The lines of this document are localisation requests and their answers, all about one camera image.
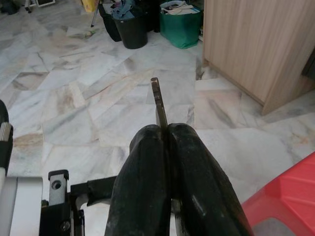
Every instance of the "screw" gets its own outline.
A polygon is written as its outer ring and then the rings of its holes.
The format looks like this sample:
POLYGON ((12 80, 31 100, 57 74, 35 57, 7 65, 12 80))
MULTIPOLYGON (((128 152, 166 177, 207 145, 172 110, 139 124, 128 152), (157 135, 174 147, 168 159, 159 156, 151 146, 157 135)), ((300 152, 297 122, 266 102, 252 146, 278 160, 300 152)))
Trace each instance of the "screw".
POLYGON ((60 225, 60 229, 62 232, 65 232, 67 231, 68 229, 70 229, 71 225, 70 225, 70 222, 69 221, 63 221, 60 225))

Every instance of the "marble floor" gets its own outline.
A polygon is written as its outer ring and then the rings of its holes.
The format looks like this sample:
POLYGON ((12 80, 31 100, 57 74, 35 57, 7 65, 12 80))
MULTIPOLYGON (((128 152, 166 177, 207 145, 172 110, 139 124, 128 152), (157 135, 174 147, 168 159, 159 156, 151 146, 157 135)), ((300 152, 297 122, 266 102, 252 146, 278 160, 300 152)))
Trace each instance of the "marble floor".
MULTIPOLYGON (((315 92, 261 116, 261 106, 201 67, 202 43, 180 50, 150 32, 138 50, 113 42, 101 17, 74 2, 0 15, 0 99, 14 125, 9 175, 68 169, 69 184, 116 175, 141 127, 155 123, 150 78, 169 123, 193 126, 241 202, 315 150, 315 92)), ((86 235, 102 236, 108 206, 85 209, 86 235)), ((276 220, 258 236, 293 235, 276 220)), ((171 235, 175 235, 172 219, 171 235)))

